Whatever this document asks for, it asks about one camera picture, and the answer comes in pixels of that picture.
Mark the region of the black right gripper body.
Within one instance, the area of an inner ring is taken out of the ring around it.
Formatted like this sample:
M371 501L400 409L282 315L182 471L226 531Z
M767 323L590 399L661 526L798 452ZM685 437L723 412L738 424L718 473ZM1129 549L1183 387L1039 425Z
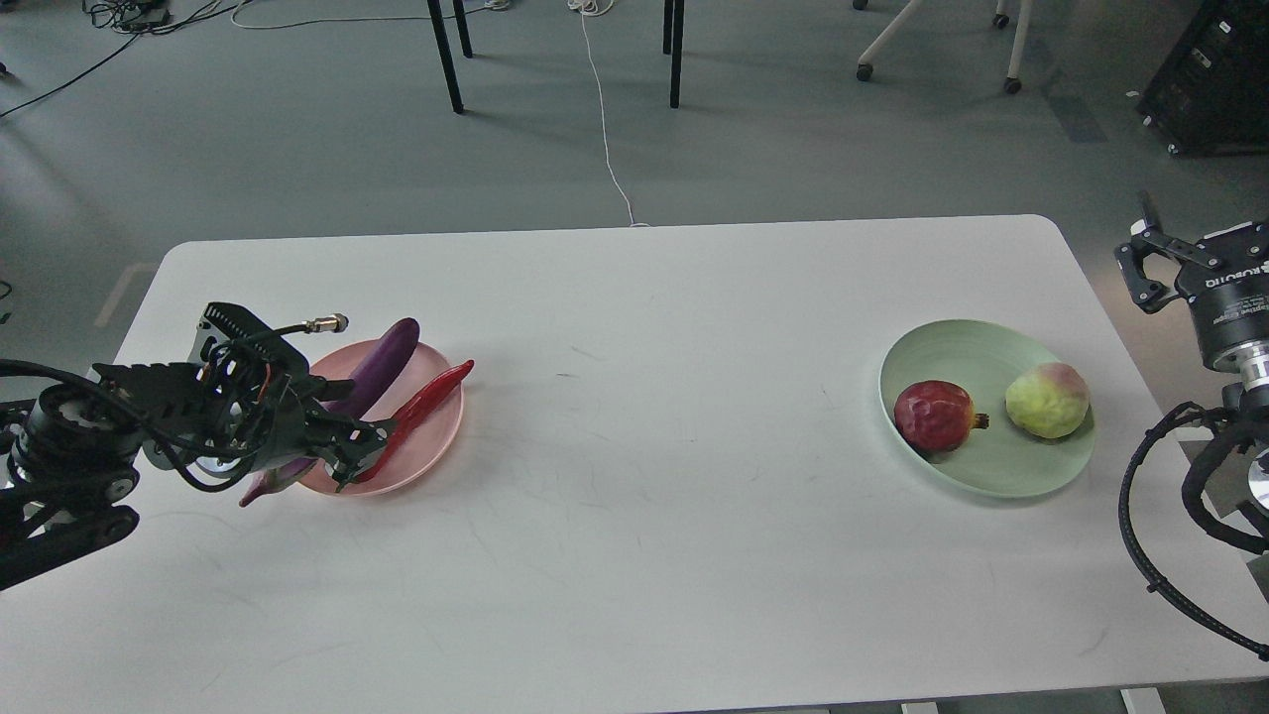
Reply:
M1200 250L1200 261L1180 271L1200 360L1212 372L1240 372L1250 354L1266 353L1268 263L1220 261Z

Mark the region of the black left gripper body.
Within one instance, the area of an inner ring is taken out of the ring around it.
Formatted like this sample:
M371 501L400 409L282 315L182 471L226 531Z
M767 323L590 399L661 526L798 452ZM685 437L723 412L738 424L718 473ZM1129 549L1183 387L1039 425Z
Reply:
M148 446L164 471L250 473L308 457L316 383L303 356L216 356L148 367Z

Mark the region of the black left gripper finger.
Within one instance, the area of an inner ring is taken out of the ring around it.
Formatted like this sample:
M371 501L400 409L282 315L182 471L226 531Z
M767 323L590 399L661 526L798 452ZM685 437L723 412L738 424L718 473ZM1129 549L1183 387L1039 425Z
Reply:
M386 435L359 435L354 441L319 448L313 453L317 464L307 474L307 487L322 493L345 491L385 455L387 443Z
M305 406L302 446L382 446L395 430L393 417L365 420L312 402Z

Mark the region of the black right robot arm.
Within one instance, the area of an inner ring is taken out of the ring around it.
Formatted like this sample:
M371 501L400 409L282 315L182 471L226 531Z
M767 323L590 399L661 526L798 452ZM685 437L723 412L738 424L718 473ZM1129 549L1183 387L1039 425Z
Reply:
M1249 221L1198 241L1174 238L1164 230L1154 198L1140 191L1141 218L1115 249L1115 266L1129 299L1145 313L1173 301L1187 304L1207 370L1236 375L1220 392L1220 407L1179 405L1169 424L1147 432L1126 471L1122 496L1129 493L1137 467L1154 443L1183 417L1211 430L1211 441L1193 458L1181 484L1181 502L1192 521L1227 545L1261 555L1266 552L1266 221ZM1213 514L1203 493L1228 457L1255 451L1249 492L1233 506L1251 531L1241 531Z

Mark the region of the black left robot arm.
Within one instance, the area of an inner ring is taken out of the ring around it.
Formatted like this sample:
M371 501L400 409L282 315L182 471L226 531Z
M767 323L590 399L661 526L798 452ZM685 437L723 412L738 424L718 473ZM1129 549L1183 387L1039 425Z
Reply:
M122 542L140 525L124 503L137 457L195 491L221 493L294 458L320 458L349 484L398 427L332 413L321 399L352 380L261 358L95 367L96 380L4 360L4 378L49 387L3 406L3 586L13 587Z

